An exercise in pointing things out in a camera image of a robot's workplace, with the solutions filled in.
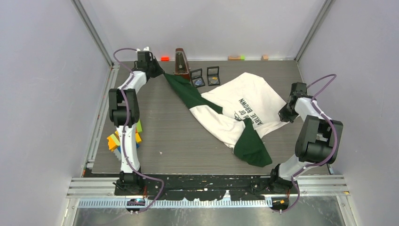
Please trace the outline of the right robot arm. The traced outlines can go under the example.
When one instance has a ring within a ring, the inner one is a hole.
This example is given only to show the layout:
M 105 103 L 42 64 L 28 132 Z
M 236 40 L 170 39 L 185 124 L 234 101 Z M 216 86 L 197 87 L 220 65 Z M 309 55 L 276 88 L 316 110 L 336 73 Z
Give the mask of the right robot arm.
M 270 174 L 269 190 L 286 193 L 304 172 L 336 160 L 343 123 L 323 113 L 316 99 L 307 94 L 307 85 L 301 82 L 291 85 L 289 99 L 279 117 L 282 122 L 293 122 L 297 117 L 303 120 L 294 155 Z

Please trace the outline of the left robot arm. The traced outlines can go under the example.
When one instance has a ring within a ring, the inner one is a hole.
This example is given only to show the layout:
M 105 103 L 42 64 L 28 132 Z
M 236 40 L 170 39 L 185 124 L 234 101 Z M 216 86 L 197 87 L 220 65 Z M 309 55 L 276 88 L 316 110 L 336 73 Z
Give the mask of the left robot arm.
M 136 129 L 140 118 L 138 91 L 148 82 L 164 73 L 149 47 L 136 49 L 137 60 L 129 68 L 128 78 L 117 88 L 109 90 L 109 117 L 120 139 L 121 167 L 116 187 L 132 193 L 144 190 L 144 175 L 137 155 Z

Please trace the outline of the green and white t-shirt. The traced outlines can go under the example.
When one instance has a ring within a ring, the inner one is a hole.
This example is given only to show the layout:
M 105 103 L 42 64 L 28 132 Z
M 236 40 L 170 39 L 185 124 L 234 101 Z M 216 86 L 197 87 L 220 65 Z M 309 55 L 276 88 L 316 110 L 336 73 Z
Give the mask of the green and white t-shirt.
M 237 158 L 256 167 L 272 164 L 262 138 L 285 125 L 279 110 L 286 102 L 264 78 L 243 73 L 204 93 L 181 77 L 165 78 L 194 118 Z

